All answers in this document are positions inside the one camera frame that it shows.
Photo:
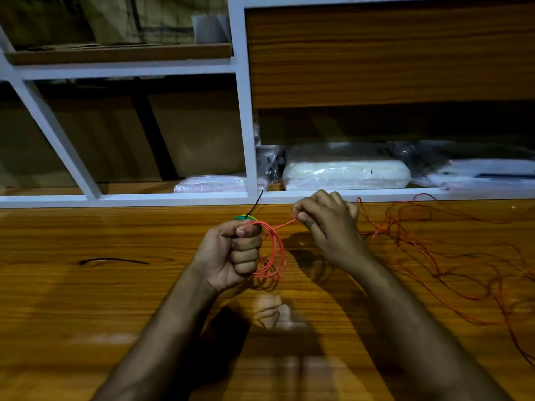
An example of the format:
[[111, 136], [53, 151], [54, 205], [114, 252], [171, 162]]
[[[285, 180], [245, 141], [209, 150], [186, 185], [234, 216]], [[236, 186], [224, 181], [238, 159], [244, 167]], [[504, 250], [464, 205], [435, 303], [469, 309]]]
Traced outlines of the person's right hand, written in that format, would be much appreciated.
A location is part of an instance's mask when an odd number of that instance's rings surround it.
[[357, 204], [345, 201], [339, 192], [318, 190], [293, 205], [293, 215], [307, 212], [321, 225], [326, 242], [318, 246], [325, 259], [348, 273], [355, 273], [366, 258], [367, 249], [358, 230]]

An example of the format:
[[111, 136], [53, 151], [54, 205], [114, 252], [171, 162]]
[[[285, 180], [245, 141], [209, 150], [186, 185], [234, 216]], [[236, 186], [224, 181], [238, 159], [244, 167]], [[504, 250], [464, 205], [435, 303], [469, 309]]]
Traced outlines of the person's left hand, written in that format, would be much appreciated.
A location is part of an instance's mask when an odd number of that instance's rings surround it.
[[257, 271], [257, 263], [234, 265], [231, 250], [247, 250], [262, 246], [261, 234], [250, 238], [226, 237], [226, 222], [211, 228], [204, 236], [191, 266], [218, 294], [244, 282]]

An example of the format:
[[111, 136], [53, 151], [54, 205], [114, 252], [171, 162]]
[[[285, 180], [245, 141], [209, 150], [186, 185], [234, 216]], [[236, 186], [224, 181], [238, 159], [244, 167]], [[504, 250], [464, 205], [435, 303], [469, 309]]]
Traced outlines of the person's left forearm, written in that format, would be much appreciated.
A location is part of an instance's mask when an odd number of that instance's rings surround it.
[[218, 295], [193, 264], [188, 266], [90, 401], [189, 401], [193, 390], [221, 384], [251, 323], [225, 306], [204, 329]]

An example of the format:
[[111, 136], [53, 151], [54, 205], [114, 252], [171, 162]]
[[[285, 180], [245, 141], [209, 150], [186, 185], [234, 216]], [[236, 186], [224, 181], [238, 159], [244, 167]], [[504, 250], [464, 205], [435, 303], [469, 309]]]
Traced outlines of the person's right forearm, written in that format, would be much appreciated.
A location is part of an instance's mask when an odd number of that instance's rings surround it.
[[399, 363], [425, 401], [514, 401], [374, 255], [342, 268], [365, 291]]

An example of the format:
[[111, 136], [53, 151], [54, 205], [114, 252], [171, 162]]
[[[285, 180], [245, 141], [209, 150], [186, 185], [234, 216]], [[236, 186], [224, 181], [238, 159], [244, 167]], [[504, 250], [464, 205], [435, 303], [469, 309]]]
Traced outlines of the pink white plastic packet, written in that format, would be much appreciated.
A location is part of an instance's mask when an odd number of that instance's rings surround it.
[[247, 192], [246, 175], [202, 175], [186, 177], [176, 184], [176, 194]]

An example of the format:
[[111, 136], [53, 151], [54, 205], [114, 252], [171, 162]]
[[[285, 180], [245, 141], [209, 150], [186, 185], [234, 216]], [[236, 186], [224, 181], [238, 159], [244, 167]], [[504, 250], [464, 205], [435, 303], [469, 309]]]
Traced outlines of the white foam packet in plastic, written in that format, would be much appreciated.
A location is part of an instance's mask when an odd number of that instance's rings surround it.
[[403, 189], [411, 180], [402, 161], [372, 158], [288, 161], [282, 175], [286, 191]]

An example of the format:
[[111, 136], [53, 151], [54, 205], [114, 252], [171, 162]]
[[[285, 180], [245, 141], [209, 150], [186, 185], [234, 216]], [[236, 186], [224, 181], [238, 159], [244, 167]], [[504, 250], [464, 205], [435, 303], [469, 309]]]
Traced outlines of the clear plastic bag dark parts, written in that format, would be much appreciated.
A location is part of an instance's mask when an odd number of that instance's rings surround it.
[[256, 166], [258, 181], [266, 185], [273, 184], [282, 179], [285, 161], [284, 145], [258, 145], [256, 146]]

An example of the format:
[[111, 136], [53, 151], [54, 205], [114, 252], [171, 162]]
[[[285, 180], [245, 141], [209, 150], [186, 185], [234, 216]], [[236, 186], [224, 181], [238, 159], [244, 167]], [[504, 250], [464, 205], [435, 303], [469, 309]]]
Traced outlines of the large brown cardboard sheet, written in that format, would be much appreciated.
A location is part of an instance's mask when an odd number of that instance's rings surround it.
[[[37, 85], [97, 183], [245, 172], [232, 84], [215, 89], [140, 80]], [[0, 87], [0, 186], [77, 186], [9, 84]]]

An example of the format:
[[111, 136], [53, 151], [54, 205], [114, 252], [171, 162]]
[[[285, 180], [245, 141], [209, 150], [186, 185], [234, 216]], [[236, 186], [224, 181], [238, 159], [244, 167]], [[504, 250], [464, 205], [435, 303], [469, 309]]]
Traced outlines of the wooden panel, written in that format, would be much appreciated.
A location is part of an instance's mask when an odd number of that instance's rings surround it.
[[245, 13], [252, 104], [535, 99], [535, 0], [429, 0]]

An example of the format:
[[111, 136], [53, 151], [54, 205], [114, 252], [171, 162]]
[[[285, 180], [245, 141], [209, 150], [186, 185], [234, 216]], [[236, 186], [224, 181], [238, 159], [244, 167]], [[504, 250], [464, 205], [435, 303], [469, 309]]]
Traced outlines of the grey plastic sheet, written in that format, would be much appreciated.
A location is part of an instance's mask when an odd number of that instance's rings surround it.
[[231, 26], [226, 14], [202, 14], [191, 17], [197, 44], [230, 44]]

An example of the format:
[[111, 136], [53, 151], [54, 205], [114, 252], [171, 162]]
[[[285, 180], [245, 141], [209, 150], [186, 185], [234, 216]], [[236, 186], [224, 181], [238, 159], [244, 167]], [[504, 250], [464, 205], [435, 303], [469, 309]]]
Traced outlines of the wooden shelf board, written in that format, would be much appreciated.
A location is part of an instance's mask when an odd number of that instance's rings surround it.
[[13, 66], [207, 60], [231, 58], [232, 45], [52, 45], [30, 51], [7, 52], [5, 55]]

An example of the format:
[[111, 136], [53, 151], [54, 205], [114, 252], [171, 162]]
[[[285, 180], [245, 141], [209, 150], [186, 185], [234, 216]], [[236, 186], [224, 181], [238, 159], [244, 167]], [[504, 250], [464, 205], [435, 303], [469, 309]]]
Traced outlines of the brown cardboard box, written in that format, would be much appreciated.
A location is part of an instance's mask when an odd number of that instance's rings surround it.
[[191, 17], [228, 13], [227, 0], [78, 0], [96, 42], [189, 44]]

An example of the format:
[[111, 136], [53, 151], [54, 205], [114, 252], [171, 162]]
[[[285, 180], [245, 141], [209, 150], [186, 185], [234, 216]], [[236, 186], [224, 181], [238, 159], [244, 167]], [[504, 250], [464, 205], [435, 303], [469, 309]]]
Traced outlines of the white metal shelf frame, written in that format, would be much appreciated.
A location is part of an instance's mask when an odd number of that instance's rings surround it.
[[[227, 0], [232, 35], [229, 59], [13, 66], [5, 53], [52, 45], [102, 44], [96, 42], [78, 0], [0, 0], [0, 87], [9, 84], [13, 88], [77, 185], [26, 189], [0, 186], [0, 208], [251, 204], [262, 189], [257, 183], [258, 145], [289, 148], [306, 143], [450, 140], [496, 143], [500, 152], [509, 145], [535, 149], [535, 99], [293, 108], [253, 106], [245, 25], [247, 10], [404, 1], [429, 0]], [[161, 182], [97, 183], [37, 84], [131, 80], [166, 82], [182, 89], [235, 86], [245, 172], [225, 175], [246, 175], [247, 192], [174, 193], [176, 184], [186, 177]]]

